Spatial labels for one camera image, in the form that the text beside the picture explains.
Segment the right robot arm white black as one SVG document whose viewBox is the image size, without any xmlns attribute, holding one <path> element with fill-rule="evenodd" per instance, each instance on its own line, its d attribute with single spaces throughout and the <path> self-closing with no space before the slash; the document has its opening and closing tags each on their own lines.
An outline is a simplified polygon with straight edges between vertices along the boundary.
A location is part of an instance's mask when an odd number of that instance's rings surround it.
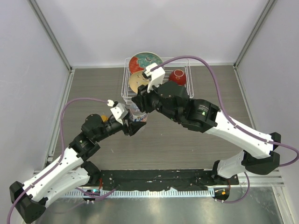
<svg viewBox="0 0 299 224">
<path fill-rule="evenodd" d="M 280 134 L 258 133 L 239 122 L 229 121 L 216 105 L 203 100 L 190 98 L 184 86 L 168 81 L 159 87 L 148 90 L 147 86 L 138 87 L 138 93 L 132 101 L 140 111 L 157 111 L 182 127 L 195 132 L 220 137 L 240 147 L 237 155 L 216 161 L 211 172 L 211 179 L 222 184 L 232 176 L 249 171 L 258 175 L 267 175 L 280 164 L 280 155 L 270 143 Z"/>
</svg>

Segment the clear plastic water bottle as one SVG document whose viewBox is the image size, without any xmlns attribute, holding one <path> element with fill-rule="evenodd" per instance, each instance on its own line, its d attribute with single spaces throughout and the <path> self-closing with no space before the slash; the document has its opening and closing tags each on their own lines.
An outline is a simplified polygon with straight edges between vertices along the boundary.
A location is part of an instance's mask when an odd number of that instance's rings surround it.
<svg viewBox="0 0 299 224">
<path fill-rule="evenodd" d="M 147 113 L 141 112 L 135 103 L 132 103 L 129 107 L 129 118 L 133 122 L 147 122 Z"/>
</svg>

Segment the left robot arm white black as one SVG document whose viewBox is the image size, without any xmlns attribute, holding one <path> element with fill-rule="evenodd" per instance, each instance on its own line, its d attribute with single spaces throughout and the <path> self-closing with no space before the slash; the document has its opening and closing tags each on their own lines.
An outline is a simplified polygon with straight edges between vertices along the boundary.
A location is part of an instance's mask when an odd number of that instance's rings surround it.
<svg viewBox="0 0 299 224">
<path fill-rule="evenodd" d="M 10 185 L 13 208 L 30 224 L 64 193 L 85 184 L 95 186 L 100 170 L 89 158 L 100 149 L 98 143 L 120 131 L 132 136 L 145 125 L 144 121 L 132 120 L 127 112 L 115 113 L 107 121 L 98 114 L 89 115 L 81 126 L 81 133 L 56 160 L 27 181 Z"/>
</svg>

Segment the orange juice bottle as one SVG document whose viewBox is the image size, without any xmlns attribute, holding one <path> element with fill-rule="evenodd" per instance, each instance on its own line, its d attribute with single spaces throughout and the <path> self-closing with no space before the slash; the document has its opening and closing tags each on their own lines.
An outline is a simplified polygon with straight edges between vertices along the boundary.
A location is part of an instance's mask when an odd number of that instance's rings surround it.
<svg viewBox="0 0 299 224">
<path fill-rule="evenodd" d="M 100 117 L 101 117 L 101 119 L 102 119 L 102 121 L 103 121 L 104 123 L 107 122 L 107 121 L 109 121 L 109 117 L 106 116 L 106 115 L 101 115 Z"/>
</svg>

